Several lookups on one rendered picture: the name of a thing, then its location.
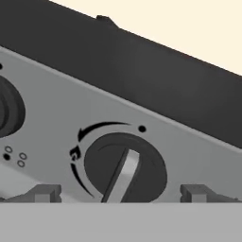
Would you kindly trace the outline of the grey stove with black hob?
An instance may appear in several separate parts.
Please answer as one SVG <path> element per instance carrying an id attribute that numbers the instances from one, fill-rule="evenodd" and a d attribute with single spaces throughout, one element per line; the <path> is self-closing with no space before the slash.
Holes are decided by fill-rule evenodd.
<path id="1" fill-rule="evenodd" d="M 52 0 L 0 0 L 0 76 L 26 106 L 0 138 L 0 198 L 59 184 L 61 202 L 102 202 L 85 154 L 121 132 L 164 159 L 152 202 L 181 202 L 182 184 L 242 200 L 241 76 Z"/>

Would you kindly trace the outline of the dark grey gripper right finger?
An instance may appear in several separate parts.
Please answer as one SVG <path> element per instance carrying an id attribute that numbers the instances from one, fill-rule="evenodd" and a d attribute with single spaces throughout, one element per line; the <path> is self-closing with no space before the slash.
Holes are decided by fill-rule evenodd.
<path id="1" fill-rule="evenodd" d="M 242 200 L 220 195 L 204 184 L 182 184 L 181 202 L 229 202 L 242 203 Z"/>

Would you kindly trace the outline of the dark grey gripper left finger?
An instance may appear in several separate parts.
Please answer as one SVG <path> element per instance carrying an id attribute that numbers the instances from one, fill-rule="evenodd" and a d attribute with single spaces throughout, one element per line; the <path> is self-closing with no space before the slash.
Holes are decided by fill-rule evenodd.
<path id="1" fill-rule="evenodd" d="M 0 198 L 0 203 L 54 203 L 61 202 L 61 186 L 59 184 L 38 184 L 24 194 L 8 199 Z"/>

